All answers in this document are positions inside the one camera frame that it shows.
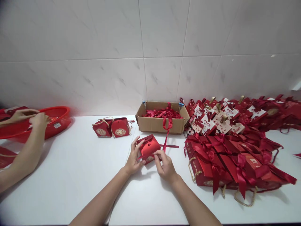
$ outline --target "hand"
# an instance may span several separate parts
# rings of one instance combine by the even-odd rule
[[[32,127],[36,127],[40,125],[46,127],[49,121],[50,121],[49,117],[45,115],[45,113],[43,112],[29,119],[29,122],[32,124]]]
[[[131,146],[131,153],[129,154],[129,158],[124,166],[126,173],[129,175],[136,173],[146,163],[145,160],[140,162],[137,161],[139,148],[144,143],[143,140],[137,145],[137,140],[139,139],[139,137],[140,136],[137,136],[136,139],[134,139]]]
[[[179,175],[172,164],[172,159],[162,150],[156,151],[154,155],[157,171],[160,177],[169,183],[176,181],[179,178]]]
[[[12,117],[9,119],[9,121],[11,123],[17,123],[17,122],[23,121],[25,119],[35,117],[38,113],[39,113],[39,111],[35,110],[35,109],[16,110],[16,112],[12,115]]]

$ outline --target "red paper bag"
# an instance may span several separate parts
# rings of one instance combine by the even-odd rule
[[[93,130],[98,137],[112,137],[111,126],[113,123],[113,117],[107,117],[112,119],[98,119],[95,124],[92,124]]]
[[[144,143],[140,147],[141,156],[138,159],[143,159],[146,161],[146,164],[148,164],[155,159],[153,153],[157,150],[160,150],[161,146],[157,142],[154,135],[149,135],[145,138],[138,140],[137,144],[139,144],[143,140]]]
[[[129,127],[128,119],[125,117],[114,119],[111,125],[112,132],[116,138],[130,135],[131,128]]]

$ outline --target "white tabletop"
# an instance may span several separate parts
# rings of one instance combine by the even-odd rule
[[[99,118],[73,117],[71,127],[46,141],[37,170],[4,194],[0,218],[5,225],[69,224],[124,166],[137,124],[130,136],[98,138],[92,124]],[[22,147],[4,140],[0,145]]]
[[[149,135],[138,129],[134,137]],[[160,144],[165,135],[154,134]],[[280,131],[267,132],[267,137],[284,146],[277,156],[275,165],[301,179],[301,159],[292,154],[300,153],[301,131],[291,130],[289,134]],[[213,196],[211,187],[199,187],[191,179],[188,169],[188,157],[184,156],[184,135],[170,135],[169,145],[178,145],[179,149],[167,148],[175,169],[191,190],[205,203],[222,224],[281,223],[301,222],[301,183],[284,185],[276,191],[258,194],[253,207],[244,207],[237,203],[233,194],[226,190],[226,199],[220,190]],[[251,200],[251,192],[246,193],[246,201]],[[188,224],[184,212],[170,190],[169,185],[160,179],[155,163],[143,167],[141,173],[132,176],[121,191],[109,225],[179,225]]]

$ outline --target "wall tile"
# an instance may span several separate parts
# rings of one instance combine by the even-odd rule
[[[184,56],[221,55],[240,0],[191,0]]]
[[[142,58],[0,63],[7,106],[67,105],[72,115],[134,115],[146,99]]]
[[[220,56],[183,57],[177,100],[182,97],[184,103],[193,98],[211,98],[216,93],[213,77]]]
[[[144,57],[183,54],[189,0],[139,0]]]
[[[299,53],[301,2],[244,0],[223,55]]]
[[[147,99],[177,101],[181,57],[145,58]]]
[[[5,1],[0,61],[142,57],[137,0]]]
[[[300,80],[301,54],[222,56],[213,87],[223,97],[275,97],[289,94]]]

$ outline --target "cardboard box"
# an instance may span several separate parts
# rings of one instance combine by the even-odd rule
[[[167,133],[167,130],[163,128],[163,118],[142,117],[142,115],[146,114],[146,110],[164,109],[166,107],[167,102],[146,101],[145,106],[142,103],[136,113],[139,130],[142,132]],[[171,103],[171,109],[179,111],[179,107],[179,103]],[[190,119],[185,107],[182,107],[179,112],[183,118],[172,119],[172,128],[169,132],[170,134],[182,134],[188,120]]]

